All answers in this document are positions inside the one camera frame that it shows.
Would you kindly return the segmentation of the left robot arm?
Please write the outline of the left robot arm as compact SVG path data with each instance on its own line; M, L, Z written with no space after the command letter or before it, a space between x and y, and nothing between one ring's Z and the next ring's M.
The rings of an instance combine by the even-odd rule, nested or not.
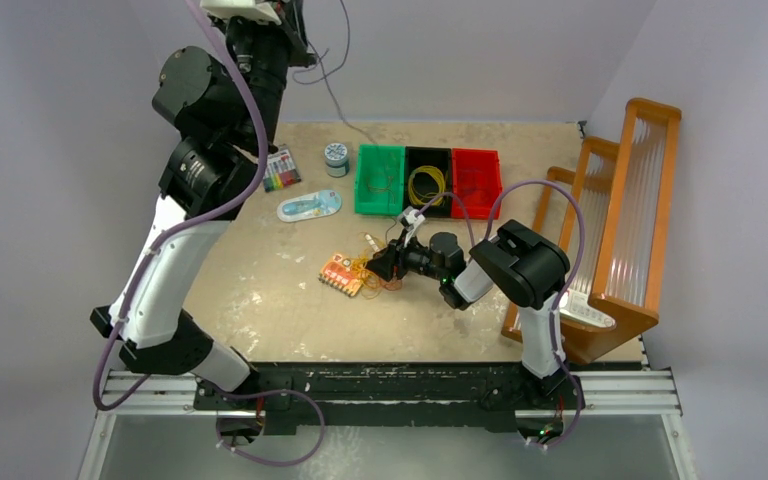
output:
M206 333L184 302L265 176L289 71L315 57L299 1L198 1L190 10L211 48L179 48L160 69L151 105L179 141L141 255L123 291L90 321L108 343L121 343L130 371L191 373L244 409L258 395L250 363Z

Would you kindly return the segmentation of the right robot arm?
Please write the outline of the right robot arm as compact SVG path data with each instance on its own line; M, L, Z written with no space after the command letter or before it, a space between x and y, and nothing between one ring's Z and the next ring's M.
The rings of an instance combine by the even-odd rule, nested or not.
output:
M566 354L558 310L571 264L556 244L510 220L495 236L465 253L453 233L437 232L424 245L406 226L366 268L387 282L408 273L436 280L444 301L456 310L467 309L497 288L525 322L521 363L529 374L521 381L524 399L544 407L559 396L561 384L555 373Z

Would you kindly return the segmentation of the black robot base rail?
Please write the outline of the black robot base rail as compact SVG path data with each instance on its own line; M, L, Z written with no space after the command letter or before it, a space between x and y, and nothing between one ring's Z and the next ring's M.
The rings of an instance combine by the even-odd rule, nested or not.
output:
M194 407L250 413L268 435L326 425L467 427L552 438L583 400L578 377L559 371L540 380L518 361L258 362L231 395L198 381Z

